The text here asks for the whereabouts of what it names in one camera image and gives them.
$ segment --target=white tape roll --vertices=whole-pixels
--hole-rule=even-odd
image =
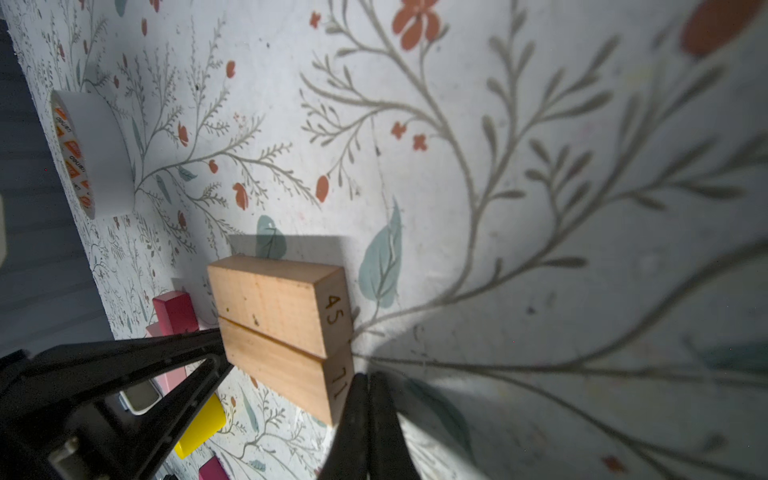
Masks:
[[[89,218],[134,209],[134,177],[118,121],[98,94],[53,91],[51,112],[72,188]]]

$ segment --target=floral pattern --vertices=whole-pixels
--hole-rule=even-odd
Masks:
[[[49,144],[53,89],[122,127],[134,214],[66,190],[117,338],[169,290],[215,327],[216,258],[342,263],[423,478],[768,471],[762,0],[2,7]],[[331,428],[218,394],[166,470],[316,477]]]

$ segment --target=small red flower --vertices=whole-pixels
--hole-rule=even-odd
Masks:
[[[181,144],[185,147],[190,143],[190,138],[187,136],[187,127],[183,126],[179,122],[179,140],[181,141]]]
[[[313,28],[317,29],[317,22],[320,21],[320,14],[317,12],[312,12],[312,17],[310,18],[310,25],[313,26]]]
[[[328,177],[321,175],[320,178],[317,179],[317,187],[315,188],[315,197],[317,197],[317,200],[320,200],[320,203],[326,201],[326,197],[328,196],[328,186]]]
[[[426,135],[414,135],[413,136],[413,150],[424,150],[427,149],[426,144],[427,137]]]
[[[248,194],[245,191],[245,187],[240,182],[232,186],[232,190],[235,190],[235,203],[243,210],[248,208]]]
[[[696,57],[709,55],[741,33],[762,6],[763,0],[704,0],[685,24],[680,46]]]
[[[427,18],[426,39],[434,41],[437,38],[440,32],[440,17],[432,11],[435,3],[437,0],[402,0],[402,8],[392,21],[392,30],[395,35],[400,35],[400,32],[415,18],[406,33],[400,38],[400,45],[404,50],[414,48],[422,39],[423,17]]]
[[[616,458],[613,455],[610,455],[608,457],[601,458],[603,463],[606,467],[608,467],[608,470],[610,470],[613,473],[627,473],[627,467],[624,466],[623,463],[621,463],[621,460]]]
[[[395,135],[397,139],[400,140],[400,138],[402,138],[402,134],[404,134],[406,130],[408,130],[408,128],[405,125],[396,121],[395,125],[392,126],[392,135]]]

